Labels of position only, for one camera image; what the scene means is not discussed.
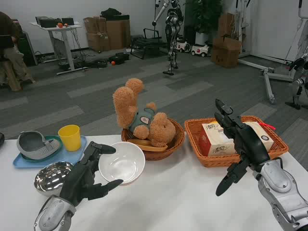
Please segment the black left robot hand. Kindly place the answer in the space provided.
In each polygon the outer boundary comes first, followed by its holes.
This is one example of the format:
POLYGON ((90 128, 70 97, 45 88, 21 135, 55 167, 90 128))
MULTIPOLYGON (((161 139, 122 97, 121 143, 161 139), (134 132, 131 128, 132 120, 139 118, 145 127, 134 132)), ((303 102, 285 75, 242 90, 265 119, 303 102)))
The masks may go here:
POLYGON ((106 185, 94 183, 95 172, 99 170, 100 156, 115 152, 116 149, 112 146, 91 141, 82 159, 74 165, 65 178, 60 197, 76 207, 85 198, 94 200, 105 197, 111 190, 123 183, 122 179, 111 181, 106 185))

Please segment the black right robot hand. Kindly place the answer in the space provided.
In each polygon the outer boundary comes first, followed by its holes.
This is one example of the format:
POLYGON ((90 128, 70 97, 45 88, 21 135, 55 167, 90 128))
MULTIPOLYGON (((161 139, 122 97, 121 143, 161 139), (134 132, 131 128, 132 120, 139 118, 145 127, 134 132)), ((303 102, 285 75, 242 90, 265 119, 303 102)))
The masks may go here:
POLYGON ((221 196, 226 190, 246 174, 247 168, 260 170, 262 164, 270 160, 268 151, 256 132, 241 121, 241 117, 233 113, 233 109, 223 101, 215 100, 216 108, 214 116, 223 128, 224 134, 233 139, 234 149, 240 156, 238 163, 232 163, 227 169, 227 175, 216 189, 216 196, 221 196))

